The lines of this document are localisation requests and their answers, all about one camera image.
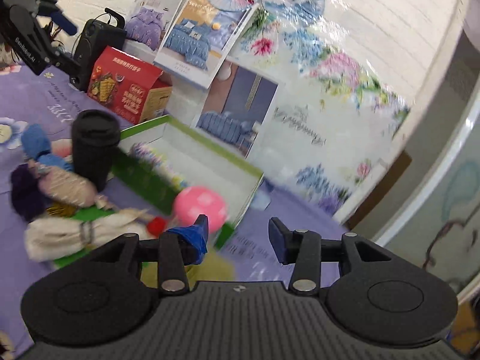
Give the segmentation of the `navy bedding poster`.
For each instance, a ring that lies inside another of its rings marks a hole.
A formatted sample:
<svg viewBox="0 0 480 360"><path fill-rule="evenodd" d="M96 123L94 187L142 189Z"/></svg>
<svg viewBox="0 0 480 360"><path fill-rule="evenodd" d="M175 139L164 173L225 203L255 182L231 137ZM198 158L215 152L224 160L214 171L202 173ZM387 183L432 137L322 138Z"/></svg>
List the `navy bedding poster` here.
<svg viewBox="0 0 480 360"><path fill-rule="evenodd" d="M192 126L225 149L246 158L269 121L284 85L258 69L226 60Z"/></svg>

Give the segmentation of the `blue round paper fan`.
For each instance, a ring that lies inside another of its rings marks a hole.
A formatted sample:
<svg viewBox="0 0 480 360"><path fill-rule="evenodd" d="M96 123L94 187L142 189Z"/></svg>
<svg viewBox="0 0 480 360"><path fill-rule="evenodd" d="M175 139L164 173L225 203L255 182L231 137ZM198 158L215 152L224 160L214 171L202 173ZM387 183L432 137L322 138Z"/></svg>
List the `blue round paper fan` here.
<svg viewBox="0 0 480 360"><path fill-rule="evenodd" d="M296 28L315 24L323 16L325 0L261 0L272 15L289 20Z"/></svg>

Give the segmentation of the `red small soft ball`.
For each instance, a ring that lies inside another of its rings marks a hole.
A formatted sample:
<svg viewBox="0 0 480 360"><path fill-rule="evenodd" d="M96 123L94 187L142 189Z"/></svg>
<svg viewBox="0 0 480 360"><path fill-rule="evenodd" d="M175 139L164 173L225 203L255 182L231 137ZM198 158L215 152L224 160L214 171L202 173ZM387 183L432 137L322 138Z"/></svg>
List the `red small soft ball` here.
<svg viewBox="0 0 480 360"><path fill-rule="evenodd" d="M168 222L161 217L154 217L147 225L146 230L154 238L158 238L167 229Z"/></svg>

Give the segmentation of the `beige knitted soft item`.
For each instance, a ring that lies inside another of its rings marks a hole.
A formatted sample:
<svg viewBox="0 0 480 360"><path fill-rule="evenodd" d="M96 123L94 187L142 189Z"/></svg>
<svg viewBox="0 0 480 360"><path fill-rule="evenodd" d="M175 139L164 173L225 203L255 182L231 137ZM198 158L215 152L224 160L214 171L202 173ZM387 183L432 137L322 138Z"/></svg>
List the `beige knitted soft item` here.
<svg viewBox="0 0 480 360"><path fill-rule="evenodd" d="M100 210L113 210L114 205L100 194L95 185L86 178L59 166L47 166L33 160L28 169L38 181L39 190L50 199L71 206Z"/></svg>

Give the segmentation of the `red food box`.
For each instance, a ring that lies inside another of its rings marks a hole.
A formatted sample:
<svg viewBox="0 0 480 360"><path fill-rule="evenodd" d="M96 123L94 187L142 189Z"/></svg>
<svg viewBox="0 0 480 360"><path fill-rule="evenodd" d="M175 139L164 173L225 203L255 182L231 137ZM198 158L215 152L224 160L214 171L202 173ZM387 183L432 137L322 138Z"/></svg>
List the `red food box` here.
<svg viewBox="0 0 480 360"><path fill-rule="evenodd" d="M162 69L109 46L94 64L87 94L137 125L161 116L172 90Z"/></svg>

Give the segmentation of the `purple bedding poster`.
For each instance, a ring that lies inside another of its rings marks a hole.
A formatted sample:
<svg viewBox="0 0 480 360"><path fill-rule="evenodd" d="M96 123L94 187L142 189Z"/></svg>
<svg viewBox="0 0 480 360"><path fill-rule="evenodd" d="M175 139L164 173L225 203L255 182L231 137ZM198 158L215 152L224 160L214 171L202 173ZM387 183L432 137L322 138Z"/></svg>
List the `purple bedding poster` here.
<svg viewBox="0 0 480 360"><path fill-rule="evenodd" d="M126 39L156 53L183 0L134 0L125 23Z"/></svg>

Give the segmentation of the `floral bedding package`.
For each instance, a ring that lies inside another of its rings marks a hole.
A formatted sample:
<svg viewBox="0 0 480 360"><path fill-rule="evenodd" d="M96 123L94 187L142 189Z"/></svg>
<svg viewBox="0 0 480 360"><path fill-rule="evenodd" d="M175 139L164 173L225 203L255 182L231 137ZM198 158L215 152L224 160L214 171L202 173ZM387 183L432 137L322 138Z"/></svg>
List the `floral bedding package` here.
<svg viewBox="0 0 480 360"><path fill-rule="evenodd" d="M281 85L249 160L334 215L390 149L408 103L317 26L295 27L264 9L232 54Z"/></svg>

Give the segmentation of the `black speaker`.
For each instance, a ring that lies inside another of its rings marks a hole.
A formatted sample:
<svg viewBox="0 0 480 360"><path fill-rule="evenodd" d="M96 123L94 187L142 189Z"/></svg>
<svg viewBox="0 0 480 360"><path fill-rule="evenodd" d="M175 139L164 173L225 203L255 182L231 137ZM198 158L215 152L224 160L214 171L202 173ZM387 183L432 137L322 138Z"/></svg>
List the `black speaker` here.
<svg viewBox="0 0 480 360"><path fill-rule="evenodd" d="M81 32L73 55L80 64L80 71L70 77L70 84L81 92L86 92L95 63L107 47L122 50L127 32L125 18L106 7L103 14L89 19Z"/></svg>

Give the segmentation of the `blue bedding poster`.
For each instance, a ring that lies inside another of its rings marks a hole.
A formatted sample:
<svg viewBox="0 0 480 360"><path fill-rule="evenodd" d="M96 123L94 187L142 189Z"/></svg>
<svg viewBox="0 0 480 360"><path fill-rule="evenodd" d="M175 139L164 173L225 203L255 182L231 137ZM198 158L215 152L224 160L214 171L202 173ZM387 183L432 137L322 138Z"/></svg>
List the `blue bedding poster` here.
<svg viewBox="0 0 480 360"><path fill-rule="evenodd" d="M229 12L208 0L186 0L154 63L195 86L209 88L256 9Z"/></svg>

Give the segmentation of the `blue fluffy towel roll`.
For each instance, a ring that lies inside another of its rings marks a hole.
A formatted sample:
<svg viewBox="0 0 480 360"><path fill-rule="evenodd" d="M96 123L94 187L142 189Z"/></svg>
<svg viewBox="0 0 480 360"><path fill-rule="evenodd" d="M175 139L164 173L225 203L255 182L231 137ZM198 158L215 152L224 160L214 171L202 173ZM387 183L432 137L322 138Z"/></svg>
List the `blue fluffy towel roll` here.
<svg viewBox="0 0 480 360"><path fill-rule="evenodd" d="M21 136L21 144L28 159L45 166L56 166L72 172L72 164L54 154L50 139L39 124L30 124Z"/></svg>

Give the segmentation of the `purple floral tablecloth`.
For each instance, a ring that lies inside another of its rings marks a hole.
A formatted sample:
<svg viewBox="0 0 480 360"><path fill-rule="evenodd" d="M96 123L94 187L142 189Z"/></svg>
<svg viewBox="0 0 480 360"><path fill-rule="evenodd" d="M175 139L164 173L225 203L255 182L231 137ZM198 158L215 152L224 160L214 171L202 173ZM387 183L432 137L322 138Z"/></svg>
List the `purple floral tablecloth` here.
<svg viewBox="0 0 480 360"><path fill-rule="evenodd" d="M1 74L1 117L20 124L39 124L51 140L68 138L77 115L100 105L74 90L68 78L56 69L41 76L28 67L16 66ZM10 338L14 355L31 345L20 315L20 301L27 288L52 272L49 263L31 261L24 248L26 222L11 206L11 173L22 164L20 147L1 147L1 331ZM279 281L288 282L292 268L278 263L268 238L268 222L278 217L289 229L305 228L325 239L338 240L345 229L320 208L299 200L291 193L262 183L260 193L270 198L264 210L250 208L237 235L245 236L253 256L236 260L226 251L209 251L202 264L188 270L196 281Z"/></svg>

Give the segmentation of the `glass jar pink lid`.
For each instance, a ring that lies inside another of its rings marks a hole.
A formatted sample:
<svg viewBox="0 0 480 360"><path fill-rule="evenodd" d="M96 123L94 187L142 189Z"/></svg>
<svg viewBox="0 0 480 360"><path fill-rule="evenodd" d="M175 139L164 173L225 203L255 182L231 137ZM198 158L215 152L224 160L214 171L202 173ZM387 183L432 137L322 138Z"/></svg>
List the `glass jar pink lid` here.
<svg viewBox="0 0 480 360"><path fill-rule="evenodd" d="M183 189L173 202L172 212L182 226L192 225L200 215L207 216L210 233L220 230L228 218L223 197L201 186Z"/></svg>

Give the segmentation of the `white cloth bundle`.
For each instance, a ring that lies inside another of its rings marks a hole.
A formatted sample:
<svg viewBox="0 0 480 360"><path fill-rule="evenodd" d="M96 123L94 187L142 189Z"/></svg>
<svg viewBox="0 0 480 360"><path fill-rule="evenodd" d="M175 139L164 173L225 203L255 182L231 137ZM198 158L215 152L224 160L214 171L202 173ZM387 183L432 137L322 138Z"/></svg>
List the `white cloth bundle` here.
<svg viewBox="0 0 480 360"><path fill-rule="evenodd" d="M43 217L27 226L24 246L32 261L45 262L75 254L86 247L100 247L125 233L148 240L153 236L140 221L142 215L141 211L122 210L89 221Z"/></svg>

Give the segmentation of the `green cardboard box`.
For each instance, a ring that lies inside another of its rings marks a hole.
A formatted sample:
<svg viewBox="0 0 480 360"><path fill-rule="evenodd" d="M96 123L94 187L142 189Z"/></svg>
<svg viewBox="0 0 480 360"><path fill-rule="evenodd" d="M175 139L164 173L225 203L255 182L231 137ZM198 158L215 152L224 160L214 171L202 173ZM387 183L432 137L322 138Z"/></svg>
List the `green cardboard box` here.
<svg viewBox="0 0 480 360"><path fill-rule="evenodd" d="M184 176L190 186L206 187L224 198L228 209L227 221L217 232L214 243L216 249L221 249L247 212L262 183L263 172L170 115L128 127L121 132L112 173L166 215L173 212L178 190L128 155L131 146L138 142L146 143L157 153L165 155L174 172Z"/></svg>

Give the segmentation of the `dark purple fluffy item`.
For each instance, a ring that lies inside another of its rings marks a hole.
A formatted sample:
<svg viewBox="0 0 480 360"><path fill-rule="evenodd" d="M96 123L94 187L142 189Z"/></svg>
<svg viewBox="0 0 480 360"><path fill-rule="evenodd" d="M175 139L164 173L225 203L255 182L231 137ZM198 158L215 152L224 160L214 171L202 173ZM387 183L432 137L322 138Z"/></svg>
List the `dark purple fluffy item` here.
<svg viewBox="0 0 480 360"><path fill-rule="evenodd" d="M40 191L38 179L26 163L10 174L10 202L15 212L27 223L43 215L47 209L47 198Z"/></svg>

